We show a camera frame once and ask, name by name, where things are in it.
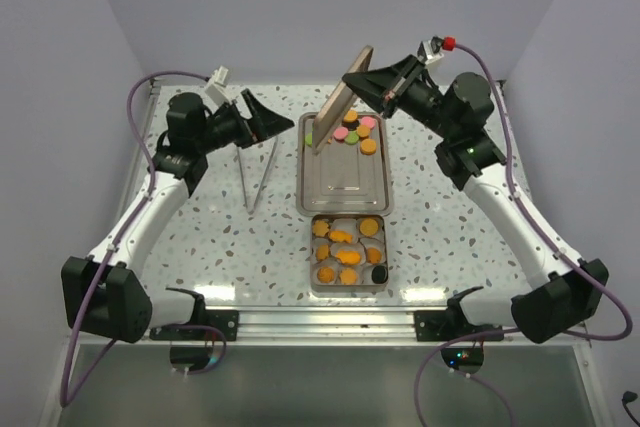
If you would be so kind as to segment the gold tin lid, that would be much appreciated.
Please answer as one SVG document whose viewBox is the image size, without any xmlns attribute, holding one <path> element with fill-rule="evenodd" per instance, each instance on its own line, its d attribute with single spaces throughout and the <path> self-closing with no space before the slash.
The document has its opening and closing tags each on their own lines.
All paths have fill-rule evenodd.
<svg viewBox="0 0 640 427">
<path fill-rule="evenodd" d="M 374 48 L 365 45 L 346 70 L 347 74 L 366 72 L 370 66 Z M 312 152 L 318 155 L 342 123 L 344 115 L 356 100 L 356 95 L 340 80 L 331 92 L 312 123 Z"/>
</svg>

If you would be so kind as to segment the steel serving tongs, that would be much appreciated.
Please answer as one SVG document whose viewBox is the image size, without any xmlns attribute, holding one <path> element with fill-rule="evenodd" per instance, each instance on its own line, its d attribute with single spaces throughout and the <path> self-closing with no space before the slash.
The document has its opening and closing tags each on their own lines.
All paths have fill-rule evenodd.
<svg viewBox="0 0 640 427">
<path fill-rule="evenodd" d="M 253 149 L 236 148 L 240 192 L 246 212 L 254 215 L 273 171 L 280 137 L 257 144 Z"/>
</svg>

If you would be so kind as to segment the orange fish cookie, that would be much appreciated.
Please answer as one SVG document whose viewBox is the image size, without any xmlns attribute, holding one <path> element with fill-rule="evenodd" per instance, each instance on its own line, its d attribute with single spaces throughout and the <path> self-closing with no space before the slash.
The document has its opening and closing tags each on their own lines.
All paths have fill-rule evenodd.
<svg viewBox="0 0 640 427">
<path fill-rule="evenodd" d="M 331 230 L 328 233 L 328 238 L 332 242 L 337 242 L 337 243 L 352 243 L 353 242 L 353 235 L 351 233 L 343 231 L 343 230 Z"/>
<path fill-rule="evenodd" d="M 359 265 L 361 262 L 361 254 L 358 251 L 353 250 L 340 250 L 334 257 L 342 264 L 346 266 Z"/>
</svg>

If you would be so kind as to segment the orange dotted round cookie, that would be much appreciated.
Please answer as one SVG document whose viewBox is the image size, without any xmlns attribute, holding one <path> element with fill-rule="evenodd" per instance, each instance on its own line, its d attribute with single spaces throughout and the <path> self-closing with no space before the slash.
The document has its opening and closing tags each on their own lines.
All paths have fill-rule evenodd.
<svg viewBox="0 0 640 427">
<path fill-rule="evenodd" d="M 364 218 L 359 223 L 359 232 L 366 237 L 375 236 L 379 229 L 379 222 L 375 218 Z"/>
</svg>

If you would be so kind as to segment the orange ridged flower cookie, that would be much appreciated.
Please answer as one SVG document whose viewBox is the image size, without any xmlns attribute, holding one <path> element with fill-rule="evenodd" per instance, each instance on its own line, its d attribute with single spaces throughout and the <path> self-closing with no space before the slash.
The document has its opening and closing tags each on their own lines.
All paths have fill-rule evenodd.
<svg viewBox="0 0 640 427">
<path fill-rule="evenodd" d="M 318 262 L 327 260 L 331 256 L 331 246 L 327 243 L 320 244 L 315 251 L 315 255 Z"/>
</svg>

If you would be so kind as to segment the gold square cookie tin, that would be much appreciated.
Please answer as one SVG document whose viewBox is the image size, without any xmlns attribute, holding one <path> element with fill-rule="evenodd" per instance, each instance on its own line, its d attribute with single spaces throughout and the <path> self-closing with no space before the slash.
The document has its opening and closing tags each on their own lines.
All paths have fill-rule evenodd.
<svg viewBox="0 0 640 427">
<path fill-rule="evenodd" d="M 312 218 L 310 284 L 320 294 L 374 294 L 389 282 L 385 221 L 373 214 Z"/>
</svg>

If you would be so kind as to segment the orange swirl round cookie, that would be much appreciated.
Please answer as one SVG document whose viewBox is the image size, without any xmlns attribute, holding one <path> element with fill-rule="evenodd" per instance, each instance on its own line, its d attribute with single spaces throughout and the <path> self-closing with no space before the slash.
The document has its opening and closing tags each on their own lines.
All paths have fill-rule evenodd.
<svg viewBox="0 0 640 427">
<path fill-rule="evenodd" d="M 332 284 L 335 281 L 335 270 L 331 267 L 320 267 L 316 272 L 316 278 L 321 284 Z"/>
</svg>

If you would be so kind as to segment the plain orange round cookie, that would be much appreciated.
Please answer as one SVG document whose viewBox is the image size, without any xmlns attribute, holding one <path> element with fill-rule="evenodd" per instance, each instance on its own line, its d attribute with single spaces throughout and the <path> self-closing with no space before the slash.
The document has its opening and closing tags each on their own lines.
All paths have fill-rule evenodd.
<svg viewBox="0 0 640 427">
<path fill-rule="evenodd" d="M 375 248 L 375 247 L 369 247 L 366 249 L 366 259 L 367 262 L 370 264 L 379 264 L 382 262 L 382 252 Z"/>
</svg>

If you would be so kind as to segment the black round cookie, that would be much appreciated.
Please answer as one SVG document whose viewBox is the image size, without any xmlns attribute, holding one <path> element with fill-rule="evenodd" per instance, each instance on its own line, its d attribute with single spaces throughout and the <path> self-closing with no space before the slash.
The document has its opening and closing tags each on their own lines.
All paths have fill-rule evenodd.
<svg viewBox="0 0 640 427">
<path fill-rule="evenodd" d="M 388 281 L 388 269 L 385 265 L 376 265 L 371 270 L 371 281 L 375 285 L 382 285 Z"/>
<path fill-rule="evenodd" d="M 348 129 L 348 130 L 356 130 L 360 125 L 359 121 L 355 121 L 355 122 L 349 122 L 349 123 L 344 123 L 344 126 Z"/>
</svg>

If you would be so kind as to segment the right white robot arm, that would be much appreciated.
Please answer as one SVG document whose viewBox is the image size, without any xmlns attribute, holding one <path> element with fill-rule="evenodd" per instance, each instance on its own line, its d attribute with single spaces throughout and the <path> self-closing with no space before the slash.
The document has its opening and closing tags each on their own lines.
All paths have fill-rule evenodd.
<svg viewBox="0 0 640 427">
<path fill-rule="evenodd" d="M 385 68 L 347 73 L 343 81 L 384 118 L 402 111 L 439 136 L 437 164 L 491 221 L 516 257 L 529 290 L 491 295 L 466 289 L 447 302 L 443 329 L 468 339 L 482 328 L 515 327 L 542 344 L 590 318 L 601 293 L 589 277 L 604 283 L 603 262 L 586 261 L 564 243 L 548 246 L 539 231 L 554 235 L 529 198 L 507 178 L 506 156 L 485 124 L 494 110 L 489 82 L 473 72 L 458 75 L 445 93 L 422 79 L 426 66 L 416 56 Z"/>
</svg>

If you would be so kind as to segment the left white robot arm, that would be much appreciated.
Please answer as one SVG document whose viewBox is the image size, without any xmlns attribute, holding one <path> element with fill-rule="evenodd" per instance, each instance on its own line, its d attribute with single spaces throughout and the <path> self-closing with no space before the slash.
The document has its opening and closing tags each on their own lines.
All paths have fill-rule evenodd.
<svg viewBox="0 0 640 427">
<path fill-rule="evenodd" d="M 167 128 L 148 159 L 141 190 L 103 241 L 62 267 L 67 321 L 74 335 L 85 332 L 135 343 L 154 328 L 174 328 L 189 340 L 205 333 L 208 316 L 202 295 L 168 288 L 152 298 L 140 278 L 167 224 L 207 171 L 208 154 L 229 145 L 246 149 L 293 128 L 292 120 L 266 108 L 250 90 L 241 96 L 249 117 L 243 117 L 233 101 L 210 110 L 194 92 L 169 100 Z"/>
</svg>

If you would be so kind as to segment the pink round cookie right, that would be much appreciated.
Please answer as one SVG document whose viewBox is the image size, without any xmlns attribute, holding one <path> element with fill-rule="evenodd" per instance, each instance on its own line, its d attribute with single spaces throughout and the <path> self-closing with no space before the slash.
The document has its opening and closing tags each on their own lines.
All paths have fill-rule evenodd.
<svg viewBox="0 0 640 427">
<path fill-rule="evenodd" d="M 376 119 L 371 116 L 363 116 L 360 118 L 360 124 L 369 129 L 374 129 L 376 127 Z"/>
</svg>

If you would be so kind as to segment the pink round cookie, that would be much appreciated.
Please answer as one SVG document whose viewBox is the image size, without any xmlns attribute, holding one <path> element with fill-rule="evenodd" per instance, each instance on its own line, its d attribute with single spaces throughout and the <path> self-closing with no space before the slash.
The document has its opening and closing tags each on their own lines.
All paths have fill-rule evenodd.
<svg viewBox="0 0 640 427">
<path fill-rule="evenodd" d="M 363 116 L 360 118 L 360 124 L 369 129 L 374 129 L 376 127 L 376 119 L 371 116 Z"/>
<path fill-rule="evenodd" d="M 336 141 L 344 141 L 348 135 L 349 135 L 349 130 L 347 128 L 339 127 L 334 131 L 333 138 Z"/>
</svg>

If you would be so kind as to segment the orange round cookie top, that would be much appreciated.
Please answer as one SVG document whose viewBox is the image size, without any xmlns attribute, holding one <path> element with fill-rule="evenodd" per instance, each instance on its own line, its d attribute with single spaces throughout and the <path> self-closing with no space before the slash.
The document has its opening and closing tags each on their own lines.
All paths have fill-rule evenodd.
<svg viewBox="0 0 640 427">
<path fill-rule="evenodd" d="M 351 124 L 353 122 L 356 122 L 357 120 L 358 120 L 358 113 L 353 109 L 348 110 L 343 117 L 343 122 L 345 124 Z"/>
</svg>

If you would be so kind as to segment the black round cookie top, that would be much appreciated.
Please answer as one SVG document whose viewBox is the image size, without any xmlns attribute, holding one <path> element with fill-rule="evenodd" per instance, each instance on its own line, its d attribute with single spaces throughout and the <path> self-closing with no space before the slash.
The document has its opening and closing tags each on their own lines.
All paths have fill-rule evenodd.
<svg viewBox="0 0 640 427">
<path fill-rule="evenodd" d="M 349 123 L 344 123 L 344 126 L 348 129 L 348 130 L 356 130 L 360 125 L 359 121 L 355 121 L 355 122 L 349 122 Z"/>
</svg>

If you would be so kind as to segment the green round cookie middle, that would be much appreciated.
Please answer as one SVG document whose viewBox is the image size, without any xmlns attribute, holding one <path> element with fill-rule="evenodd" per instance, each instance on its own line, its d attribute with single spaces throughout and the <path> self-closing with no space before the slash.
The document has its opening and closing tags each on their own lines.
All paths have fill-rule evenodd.
<svg viewBox="0 0 640 427">
<path fill-rule="evenodd" d="M 348 145 L 356 145 L 359 141 L 360 137 L 355 131 L 350 131 L 344 140 Z"/>
</svg>

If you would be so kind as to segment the pink round cookie middle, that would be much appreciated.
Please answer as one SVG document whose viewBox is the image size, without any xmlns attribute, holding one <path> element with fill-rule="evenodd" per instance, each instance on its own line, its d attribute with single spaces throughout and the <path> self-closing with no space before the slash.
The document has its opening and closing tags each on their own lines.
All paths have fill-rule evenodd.
<svg viewBox="0 0 640 427">
<path fill-rule="evenodd" d="M 347 128 L 339 127 L 334 131 L 333 138 L 336 141 L 344 141 L 348 135 L 349 135 L 349 130 Z"/>
</svg>

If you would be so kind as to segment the steel baking tray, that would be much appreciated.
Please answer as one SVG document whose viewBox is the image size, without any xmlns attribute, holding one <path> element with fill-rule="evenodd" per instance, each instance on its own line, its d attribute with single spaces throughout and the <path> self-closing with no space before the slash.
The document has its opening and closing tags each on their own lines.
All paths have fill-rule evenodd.
<svg viewBox="0 0 640 427">
<path fill-rule="evenodd" d="M 315 114 L 299 118 L 296 204 L 299 213 L 379 214 L 393 209 L 388 141 L 384 122 L 373 114 L 371 138 L 376 151 L 367 155 L 358 143 L 332 141 L 315 154 L 306 137 L 312 133 Z"/>
</svg>

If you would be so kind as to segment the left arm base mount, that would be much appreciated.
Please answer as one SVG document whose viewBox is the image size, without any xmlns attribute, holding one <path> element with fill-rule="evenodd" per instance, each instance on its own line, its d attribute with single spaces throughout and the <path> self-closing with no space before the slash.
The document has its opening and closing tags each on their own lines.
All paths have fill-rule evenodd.
<svg viewBox="0 0 640 427">
<path fill-rule="evenodd" d="M 239 327 L 237 310 L 203 310 L 186 324 L 155 327 L 149 337 L 154 341 L 217 341 L 234 342 Z"/>
</svg>

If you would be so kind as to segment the aluminium front rail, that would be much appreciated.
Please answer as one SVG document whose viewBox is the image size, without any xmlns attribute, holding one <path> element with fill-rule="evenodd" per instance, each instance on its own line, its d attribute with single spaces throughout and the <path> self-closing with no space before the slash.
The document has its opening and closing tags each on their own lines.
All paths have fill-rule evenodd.
<svg viewBox="0 0 640 427">
<path fill-rule="evenodd" d="M 239 327 L 234 342 L 243 345 L 299 345 L 299 346 L 409 346 L 416 340 L 413 312 L 416 310 L 445 310 L 445 306 L 375 307 L 245 307 L 207 306 L 198 303 L 195 314 L 203 310 L 237 310 Z M 85 319 L 80 338 L 91 336 L 129 344 L 151 340 L 155 327 L 177 325 L 174 321 L 149 320 L 147 313 L 136 314 L 131 324 L 122 330 L 102 323 L 100 319 Z M 494 326 L 504 330 L 502 341 L 518 339 L 509 334 L 505 322 Z"/>
</svg>

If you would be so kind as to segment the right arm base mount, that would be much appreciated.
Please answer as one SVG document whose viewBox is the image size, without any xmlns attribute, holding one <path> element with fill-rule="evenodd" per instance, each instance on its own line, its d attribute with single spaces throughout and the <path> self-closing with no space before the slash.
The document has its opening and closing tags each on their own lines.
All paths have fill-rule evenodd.
<svg viewBox="0 0 640 427">
<path fill-rule="evenodd" d="M 414 330 L 418 342 L 447 342 L 471 334 L 482 334 L 486 341 L 502 341 L 504 330 L 500 326 L 475 326 L 455 312 L 445 310 L 416 310 L 413 312 Z"/>
</svg>

